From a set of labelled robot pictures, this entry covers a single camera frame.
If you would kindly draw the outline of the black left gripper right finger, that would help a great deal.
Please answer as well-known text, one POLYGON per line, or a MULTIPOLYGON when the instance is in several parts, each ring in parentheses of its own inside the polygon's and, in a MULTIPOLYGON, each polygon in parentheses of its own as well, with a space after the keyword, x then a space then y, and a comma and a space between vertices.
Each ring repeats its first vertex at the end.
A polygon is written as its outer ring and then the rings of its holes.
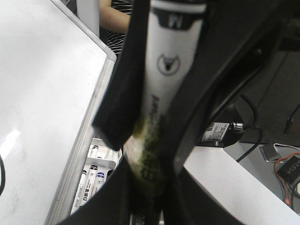
POLYGON ((183 165, 209 124, 269 64, 298 4, 208 1, 195 61, 172 101, 161 137, 165 224, 240 224, 183 165))

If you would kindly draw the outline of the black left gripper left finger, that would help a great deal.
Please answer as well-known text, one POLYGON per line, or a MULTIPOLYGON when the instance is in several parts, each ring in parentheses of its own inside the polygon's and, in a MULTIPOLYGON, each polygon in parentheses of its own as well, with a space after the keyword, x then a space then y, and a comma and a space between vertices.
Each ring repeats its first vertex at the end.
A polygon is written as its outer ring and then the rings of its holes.
POLYGON ((92 123, 105 144, 118 150, 131 136, 143 89, 150 2, 135 0, 121 54, 92 123))

